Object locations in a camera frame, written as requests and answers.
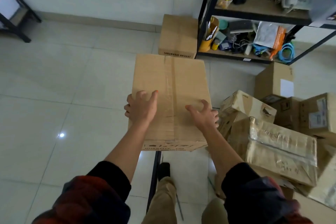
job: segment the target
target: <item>hand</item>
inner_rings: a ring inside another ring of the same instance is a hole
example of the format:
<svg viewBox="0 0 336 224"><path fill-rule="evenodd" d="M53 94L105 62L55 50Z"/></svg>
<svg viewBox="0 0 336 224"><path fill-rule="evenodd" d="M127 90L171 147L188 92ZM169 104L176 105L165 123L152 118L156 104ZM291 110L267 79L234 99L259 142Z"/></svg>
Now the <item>hand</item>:
<svg viewBox="0 0 336 224"><path fill-rule="evenodd" d="M126 110L125 116L128 117L133 124L145 123L149 125L156 114L158 94L157 90L153 91L148 101L146 101L147 92L144 90L138 91L135 99L129 94L127 96L128 104L124 106Z"/></svg>
<svg viewBox="0 0 336 224"><path fill-rule="evenodd" d="M202 111L197 111L195 107L192 105L186 105L185 108L190 112L192 119L196 127L204 133L206 130L210 128L217 128L219 120L218 111L212 110L210 108L209 103L202 99L201 102L203 103L204 107Z"/></svg>

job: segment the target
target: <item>blue rope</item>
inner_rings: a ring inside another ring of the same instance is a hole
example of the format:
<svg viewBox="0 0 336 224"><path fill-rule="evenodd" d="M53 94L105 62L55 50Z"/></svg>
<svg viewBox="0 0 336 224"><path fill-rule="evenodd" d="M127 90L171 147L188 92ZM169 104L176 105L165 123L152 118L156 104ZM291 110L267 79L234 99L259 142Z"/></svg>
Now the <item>blue rope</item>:
<svg viewBox="0 0 336 224"><path fill-rule="evenodd" d="M291 53L288 57L284 57L282 52L284 50L290 50ZM294 45L292 43L288 43L288 44L284 44L282 46L282 49L278 52L278 58L280 61L283 61L283 62L291 62L295 57L295 49L294 49Z"/></svg>

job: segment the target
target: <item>khaki pants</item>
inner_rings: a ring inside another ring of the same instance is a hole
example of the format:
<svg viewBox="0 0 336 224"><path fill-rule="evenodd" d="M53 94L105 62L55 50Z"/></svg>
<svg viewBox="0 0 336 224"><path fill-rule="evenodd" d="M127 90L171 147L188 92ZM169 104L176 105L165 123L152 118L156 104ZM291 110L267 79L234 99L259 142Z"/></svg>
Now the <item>khaki pants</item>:
<svg viewBox="0 0 336 224"><path fill-rule="evenodd" d="M150 203L142 224L176 224L176 188L170 177L157 184L157 191ZM202 214L202 224L227 224L228 217L222 201L212 200Z"/></svg>

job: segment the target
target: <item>plaid sleeve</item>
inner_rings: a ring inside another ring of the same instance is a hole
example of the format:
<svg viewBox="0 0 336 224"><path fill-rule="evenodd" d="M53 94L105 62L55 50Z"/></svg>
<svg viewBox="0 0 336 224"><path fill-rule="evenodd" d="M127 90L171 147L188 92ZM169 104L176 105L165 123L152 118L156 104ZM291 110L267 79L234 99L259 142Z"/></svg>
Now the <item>plaid sleeve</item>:
<svg viewBox="0 0 336 224"><path fill-rule="evenodd" d="M33 224L126 224L130 217L130 208L125 204L129 181L118 167L100 163L87 176L76 176L66 183L52 209L38 216Z"/></svg>
<svg viewBox="0 0 336 224"><path fill-rule="evenodd" d="M300 215L298 201L286 200L273 179L258 176L247 163L231 168L221 187L230 224L312 223Z"/></svg>

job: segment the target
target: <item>foot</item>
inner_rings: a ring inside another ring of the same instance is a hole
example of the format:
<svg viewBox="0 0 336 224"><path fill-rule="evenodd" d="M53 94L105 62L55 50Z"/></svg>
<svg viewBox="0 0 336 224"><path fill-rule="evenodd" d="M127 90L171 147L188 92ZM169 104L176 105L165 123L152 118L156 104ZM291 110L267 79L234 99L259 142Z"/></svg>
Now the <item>foot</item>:
<svg viewBox="0 0 336 224"><path fill-rule="evenodd" d="M162 162L157 167L157 179L160 181L164 177L170 177L170 164L168 162Z"/></svg>

